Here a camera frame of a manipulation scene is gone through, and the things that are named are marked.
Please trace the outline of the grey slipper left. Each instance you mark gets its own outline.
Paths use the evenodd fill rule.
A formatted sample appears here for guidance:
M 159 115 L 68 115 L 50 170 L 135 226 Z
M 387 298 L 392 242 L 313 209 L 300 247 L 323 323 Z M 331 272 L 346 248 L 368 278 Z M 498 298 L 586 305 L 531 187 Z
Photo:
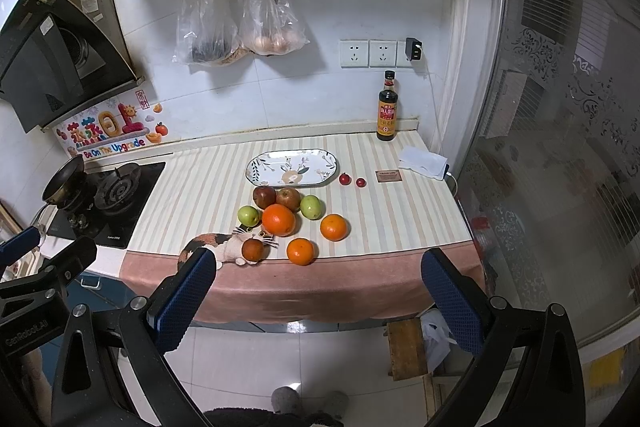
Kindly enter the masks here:
M 272 393 L 271 407 L 279 415 L 302 417 L 304 413 L 298 392 L 288 386 L 279 387 Z

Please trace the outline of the orange front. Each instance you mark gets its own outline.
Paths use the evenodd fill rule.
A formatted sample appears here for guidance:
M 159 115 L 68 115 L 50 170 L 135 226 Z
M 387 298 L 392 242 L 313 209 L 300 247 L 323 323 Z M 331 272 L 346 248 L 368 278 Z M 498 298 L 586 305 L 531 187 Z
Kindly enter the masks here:
M 309 239 L 292 239 L 286 246 L 286 257 L 294 265 L 310 265 L 316 259 L 316 247 Z

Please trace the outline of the small black frying pan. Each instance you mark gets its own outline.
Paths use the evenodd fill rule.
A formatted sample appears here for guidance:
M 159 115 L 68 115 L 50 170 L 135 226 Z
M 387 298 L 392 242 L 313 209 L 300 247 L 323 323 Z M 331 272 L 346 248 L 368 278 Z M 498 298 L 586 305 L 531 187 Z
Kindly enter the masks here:
M 30 224 L 34 227 L 48 207 L 63 208 L 73 202 L 81 192 L 86 176 L 84 158 L 76 155 L 66 161 L 44 188 L 42 192 L 44 205 L 36 212 Z

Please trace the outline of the black gas stove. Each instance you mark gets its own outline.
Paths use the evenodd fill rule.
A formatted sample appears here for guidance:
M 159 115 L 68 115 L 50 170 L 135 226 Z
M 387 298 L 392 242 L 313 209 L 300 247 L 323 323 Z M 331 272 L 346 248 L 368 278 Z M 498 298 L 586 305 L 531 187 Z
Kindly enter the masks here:
M 87 174 L 78 199 L 55 213 L 47 234 L 70 241 L 88 236 L 96 245 L 125 249 L 164 169 L 163 161 L 128 162 Z

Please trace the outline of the striped cat print table mat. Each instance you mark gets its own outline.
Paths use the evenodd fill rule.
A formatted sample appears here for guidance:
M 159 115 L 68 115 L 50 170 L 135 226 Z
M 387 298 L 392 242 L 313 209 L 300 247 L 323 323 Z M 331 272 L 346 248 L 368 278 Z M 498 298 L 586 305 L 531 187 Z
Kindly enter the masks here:
M 238 210 L 252 200 L 248 162 L 262 152 L 323 148 L 341 172 L 364 185 L 332 181 L 314 194 L 327 213 L 349 225 L 338 242 L 326 239 L 316 220 L 300 219 L 296 235 L 316 246 L 310 265 L 286 257 L 287 239 L 258 265 L 225 265 L 198 310 L 208 323 L 283 323 L 291 320 L 348 323 L 413 314 L 431 302 L 422 284 L 421 257 L 440 248 L 474 281 L 485 274 L 471 233 L 448 186 L 412 171 L 381 182 L 381 171 L 398 166 L 407 146 L 421 147 L 420 135 L 403 131 L 390 142 L 372 133 L 224 144 L 183 150 L 168 158 L 141 213 L 119 269 L 136 293 L 149 294 L 175 273 L 178 258 L 193 239 L 211 241 L 238 223 Z

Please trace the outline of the colourful wall sticker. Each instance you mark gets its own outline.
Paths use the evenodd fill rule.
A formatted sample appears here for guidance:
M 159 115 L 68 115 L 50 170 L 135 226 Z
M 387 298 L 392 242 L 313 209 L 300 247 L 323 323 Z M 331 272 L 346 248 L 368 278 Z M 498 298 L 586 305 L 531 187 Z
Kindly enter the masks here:
M 82 110 L 53 132 L 68 156 L 93 160 L 178 139 L 170 127 L 163 104 L 137 88 Z

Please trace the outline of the white wall socket left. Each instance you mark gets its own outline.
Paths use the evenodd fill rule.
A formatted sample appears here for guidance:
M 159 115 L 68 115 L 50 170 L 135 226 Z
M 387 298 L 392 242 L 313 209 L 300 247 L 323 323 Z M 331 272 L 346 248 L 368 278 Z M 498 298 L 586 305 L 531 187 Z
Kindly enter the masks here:
M 338 62 L 341 68 L 368 68 L 369 41 L 341 40 L 338 43 Z

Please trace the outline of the white wall socket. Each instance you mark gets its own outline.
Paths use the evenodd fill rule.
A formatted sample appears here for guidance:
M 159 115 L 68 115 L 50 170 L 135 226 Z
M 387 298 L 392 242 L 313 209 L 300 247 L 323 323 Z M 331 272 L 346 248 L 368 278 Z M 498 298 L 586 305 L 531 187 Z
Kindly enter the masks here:
M 338 62 L 341 68 L 368 68 L 369 41 L 341 40 L 338 43 Z
M 394 68 L 396 66 L 397 42 L 395 40 L 369 41 L 369 66 Z

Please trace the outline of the small brown card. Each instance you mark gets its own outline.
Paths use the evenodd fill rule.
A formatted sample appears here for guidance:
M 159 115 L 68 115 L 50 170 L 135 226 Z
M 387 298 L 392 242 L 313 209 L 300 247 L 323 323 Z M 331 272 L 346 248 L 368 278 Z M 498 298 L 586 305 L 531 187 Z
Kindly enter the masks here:
M 385 169 L 375 171 L 378 183 L 401 182 L 402 176 L 398 169 Z

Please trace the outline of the grey slipper right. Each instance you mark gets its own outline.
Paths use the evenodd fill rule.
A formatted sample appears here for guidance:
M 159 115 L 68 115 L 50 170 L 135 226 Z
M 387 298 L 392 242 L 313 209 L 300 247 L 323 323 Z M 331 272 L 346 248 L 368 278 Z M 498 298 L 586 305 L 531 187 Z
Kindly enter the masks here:
M 319 411 L 331 416 L 334 421 L 342 421 L 349 406 L 349 396 L 341 391 L 331 391 L 323 399 Z

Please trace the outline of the plastic bag dark contents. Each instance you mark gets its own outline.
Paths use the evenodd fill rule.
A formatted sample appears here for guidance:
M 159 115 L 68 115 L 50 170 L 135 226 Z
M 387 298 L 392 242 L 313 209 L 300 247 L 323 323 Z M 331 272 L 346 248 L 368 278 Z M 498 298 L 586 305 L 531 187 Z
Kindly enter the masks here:
M 174 61 L 228 66 L 244 57 L 231 0 L 182 0 L 177 14 Z

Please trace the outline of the green apple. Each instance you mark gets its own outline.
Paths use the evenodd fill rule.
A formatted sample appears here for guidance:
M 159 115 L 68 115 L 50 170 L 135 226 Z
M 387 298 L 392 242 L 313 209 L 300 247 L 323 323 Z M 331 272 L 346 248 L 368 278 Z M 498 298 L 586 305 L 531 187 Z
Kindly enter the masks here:
M 242 206 L 236 213 L 239 222 L 245 228 L 255 228 L 262 220 L 262 212 L 250 205 Z
M 306 195 L 300 200 L 299 210 L 309 220 L 318 220 L 323 216 L 324 206 L 314 195 Z

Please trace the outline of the plastic bag with eggs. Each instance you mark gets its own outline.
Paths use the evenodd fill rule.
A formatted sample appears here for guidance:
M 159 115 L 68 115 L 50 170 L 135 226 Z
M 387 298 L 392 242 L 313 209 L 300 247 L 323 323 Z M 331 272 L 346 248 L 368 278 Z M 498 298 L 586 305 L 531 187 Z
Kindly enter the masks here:
M 239 35 L 243 46 L 260 56 L 283 56 L 309 43 L 291 0 L 243 0 Z

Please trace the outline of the white floral oval plate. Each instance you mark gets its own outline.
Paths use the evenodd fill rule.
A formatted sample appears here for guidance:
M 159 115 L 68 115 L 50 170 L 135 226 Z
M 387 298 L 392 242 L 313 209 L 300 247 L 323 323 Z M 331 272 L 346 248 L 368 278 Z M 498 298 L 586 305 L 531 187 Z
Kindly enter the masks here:
M 322 148 L 273 150 L 252 158 L 245 178 L 254 186 L 318 186 L 333 179 L 337 167 L 335 155 Z

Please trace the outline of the large orange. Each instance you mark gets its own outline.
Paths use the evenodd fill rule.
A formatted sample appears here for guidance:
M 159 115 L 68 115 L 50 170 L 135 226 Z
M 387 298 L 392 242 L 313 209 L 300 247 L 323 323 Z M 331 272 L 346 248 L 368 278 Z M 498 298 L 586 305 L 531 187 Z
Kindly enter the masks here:
M 270 235 L 289 236 L 296 227 L 296 217 L 288 207 L 272 204 L 262 212 L 262 228 Z

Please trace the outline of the black plug adapter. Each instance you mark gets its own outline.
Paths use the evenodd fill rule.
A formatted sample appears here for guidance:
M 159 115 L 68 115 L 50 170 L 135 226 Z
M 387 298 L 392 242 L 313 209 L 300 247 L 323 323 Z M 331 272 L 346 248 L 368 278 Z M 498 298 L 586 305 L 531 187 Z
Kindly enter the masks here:
M 405 40 L 405 54 L 408 62 L 420 62 L 422 52 L 423 44 L 419 39 L 408 37 Z

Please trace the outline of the white wall socket right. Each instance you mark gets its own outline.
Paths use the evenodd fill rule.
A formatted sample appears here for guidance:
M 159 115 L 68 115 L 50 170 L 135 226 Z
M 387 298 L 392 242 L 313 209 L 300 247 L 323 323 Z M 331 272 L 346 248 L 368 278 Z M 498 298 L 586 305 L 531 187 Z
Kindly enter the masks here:
M 394 68 L 396 66 L 397 42 L 395 40 L 369 41 L 369 66 Z

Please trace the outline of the dark red apple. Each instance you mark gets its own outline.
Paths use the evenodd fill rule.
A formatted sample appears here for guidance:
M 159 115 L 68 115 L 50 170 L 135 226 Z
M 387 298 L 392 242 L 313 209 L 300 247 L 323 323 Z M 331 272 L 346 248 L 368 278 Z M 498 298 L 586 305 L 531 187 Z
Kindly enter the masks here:
M 255 187 L 252 197 L 259 209 L 266 209 L 277 202 L 276 190 L 271 186 Z

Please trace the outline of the black range hood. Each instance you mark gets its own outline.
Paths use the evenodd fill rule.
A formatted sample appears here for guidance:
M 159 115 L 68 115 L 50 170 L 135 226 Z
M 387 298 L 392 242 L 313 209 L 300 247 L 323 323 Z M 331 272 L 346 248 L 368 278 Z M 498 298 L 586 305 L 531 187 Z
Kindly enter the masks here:
M 1 98 L 26 132 L 141 81 L 114 0 L 17 0 L 1 29 Z

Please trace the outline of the grey slipper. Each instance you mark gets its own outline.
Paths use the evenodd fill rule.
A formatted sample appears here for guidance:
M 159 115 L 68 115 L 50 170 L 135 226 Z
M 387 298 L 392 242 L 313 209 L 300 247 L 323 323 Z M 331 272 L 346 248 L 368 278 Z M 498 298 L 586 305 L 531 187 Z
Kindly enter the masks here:
M 341 391 L 331 391 L 323 399 L 319 411 L 331 416 L 334 421 L 342 421 L 349 406 L 349 396 Z
M 298 392 L 288 386 L 279 387 L 272 393 L 271 407 L 279 415 L 302 417 L 304 413 Z

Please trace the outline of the brown round fruit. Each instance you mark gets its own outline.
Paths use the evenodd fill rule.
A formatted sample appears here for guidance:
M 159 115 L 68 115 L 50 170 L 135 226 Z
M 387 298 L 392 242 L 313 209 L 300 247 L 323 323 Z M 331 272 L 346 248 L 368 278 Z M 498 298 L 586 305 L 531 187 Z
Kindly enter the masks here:
M 261 262 L 264 257 L 265 245 L 261 239 L 247 239 L 241 248 L 244 260 L 250 263 Z

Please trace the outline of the dark soy sauce bottle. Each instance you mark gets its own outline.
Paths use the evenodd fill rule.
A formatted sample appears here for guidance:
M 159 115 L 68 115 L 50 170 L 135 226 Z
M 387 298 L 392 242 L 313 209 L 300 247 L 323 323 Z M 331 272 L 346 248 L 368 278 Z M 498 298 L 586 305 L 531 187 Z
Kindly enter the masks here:
M 378 122 L 376 136 L 381 141 L 392 141 L 396 134 L 398 94 L 395 91 L 395 73 L 386 70 L 383 90 L 378 94 Z

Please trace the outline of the red yellow apple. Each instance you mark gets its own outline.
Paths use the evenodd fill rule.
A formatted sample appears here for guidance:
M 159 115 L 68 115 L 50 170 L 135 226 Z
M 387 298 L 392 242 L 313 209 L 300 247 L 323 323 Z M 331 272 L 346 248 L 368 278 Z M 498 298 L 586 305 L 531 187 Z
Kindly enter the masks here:
M 276 203 L 292 212 L 297 212 L 302 201 L 302 195 L 293 187 L 283 187 L 276 192 Z

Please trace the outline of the wooden stool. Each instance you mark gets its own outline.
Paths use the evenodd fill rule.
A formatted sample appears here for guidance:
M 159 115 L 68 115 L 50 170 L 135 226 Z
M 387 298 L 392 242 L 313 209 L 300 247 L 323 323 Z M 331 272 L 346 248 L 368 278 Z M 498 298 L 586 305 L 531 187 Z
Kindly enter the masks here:
M 419 319 L 390 322 L 385 326 L 390 349 L 390 377 L 393 381 L 421 377 L 427 374 L 426 350 Z

